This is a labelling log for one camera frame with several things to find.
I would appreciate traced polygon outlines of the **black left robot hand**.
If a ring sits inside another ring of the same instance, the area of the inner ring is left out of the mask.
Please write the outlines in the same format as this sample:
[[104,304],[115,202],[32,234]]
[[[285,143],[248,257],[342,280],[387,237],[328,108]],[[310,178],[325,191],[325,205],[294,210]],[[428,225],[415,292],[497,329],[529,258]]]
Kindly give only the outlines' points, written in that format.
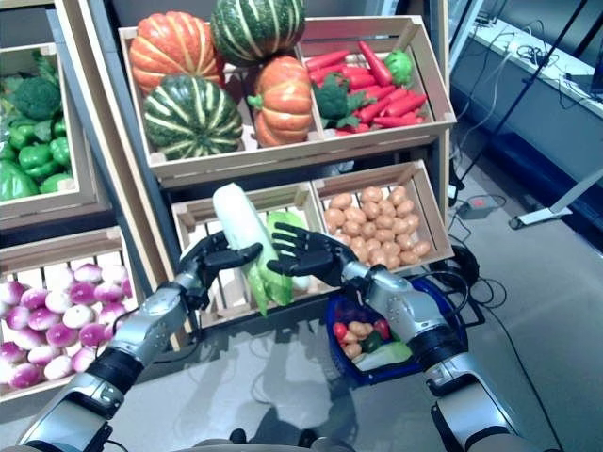
[[224,232],[208,235],[182,252],[175,281],[187,290],[209,289],[222,270],[243,267],[256,259],[262,250],[263,245],[258,242],[234,249]]

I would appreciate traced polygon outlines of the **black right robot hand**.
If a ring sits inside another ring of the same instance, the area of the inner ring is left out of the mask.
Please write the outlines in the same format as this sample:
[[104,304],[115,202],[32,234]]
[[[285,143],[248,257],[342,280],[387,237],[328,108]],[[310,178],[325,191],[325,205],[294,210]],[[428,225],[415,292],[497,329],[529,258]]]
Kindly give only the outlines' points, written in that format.
[[281,275],[314,276],[331,287],[340,287],[346,265],[358,261],[344,243],[283,222],[275,223],[272,238],[278,257],[269,260],[267,267]]

